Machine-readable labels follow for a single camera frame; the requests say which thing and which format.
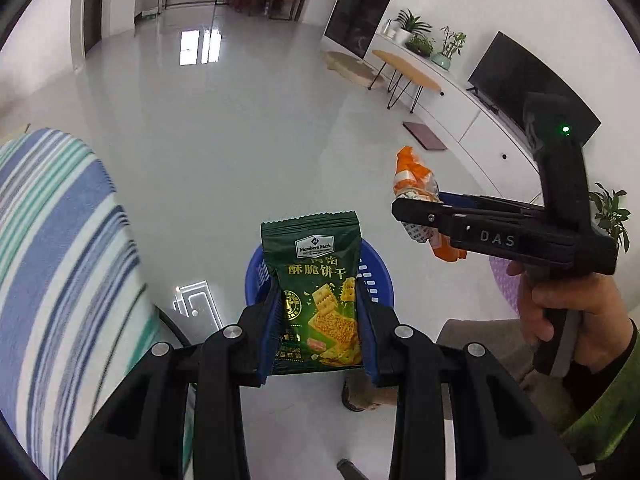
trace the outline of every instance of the blue plastic basket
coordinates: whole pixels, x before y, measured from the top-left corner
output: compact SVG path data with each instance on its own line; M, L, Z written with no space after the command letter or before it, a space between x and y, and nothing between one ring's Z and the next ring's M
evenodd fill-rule
M394 286L385 263L379 254L365 240L360 249L358 278L365 280L371 301L394 306ZM262 246L258 246L252 256L244 276L244 299L247 305L259 303L266 297L271 285L269 271L262 257Z

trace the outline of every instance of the screw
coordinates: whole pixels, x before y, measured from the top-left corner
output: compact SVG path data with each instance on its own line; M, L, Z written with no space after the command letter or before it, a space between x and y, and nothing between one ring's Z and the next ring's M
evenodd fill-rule
M151 353L156 357L161 357L169 351L167 343L156 343L151 347Z
M242 335L242 329L238 325L229 325L222 333L227 339L235 339Z
M414 329L407 325L398 325L394 329L394 333L402 339L409 339L414 334Z
M484 346L480 343L471 343L468 347L466 347L466 351L469 352L473 357L482 357L484 355Z

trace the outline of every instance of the person's hand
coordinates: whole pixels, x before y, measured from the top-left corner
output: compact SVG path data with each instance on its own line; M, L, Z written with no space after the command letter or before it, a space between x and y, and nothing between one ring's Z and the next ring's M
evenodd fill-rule
M521 264L511 262L507 274L523 273ZM628 347L634 327L611 276L590 274L583 278L557 280L532 286L526 274L520 279L518 311L522 335L528 344L550 341L554 327L543 308L584 311L584 320L575 346L574 360L597 373Z

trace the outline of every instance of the television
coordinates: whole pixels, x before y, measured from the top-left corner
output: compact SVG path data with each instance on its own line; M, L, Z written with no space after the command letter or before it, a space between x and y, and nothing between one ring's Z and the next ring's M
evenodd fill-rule
M469 82L524 132L523 111L531 94L557 96L566 103L565 134L584 145L600 121L578 95L536 56L498 32Z

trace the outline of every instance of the doorway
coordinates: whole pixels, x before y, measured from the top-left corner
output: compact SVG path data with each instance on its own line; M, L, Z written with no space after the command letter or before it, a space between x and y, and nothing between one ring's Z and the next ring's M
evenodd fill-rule
M84 53L102 39L102 0L84 0Z

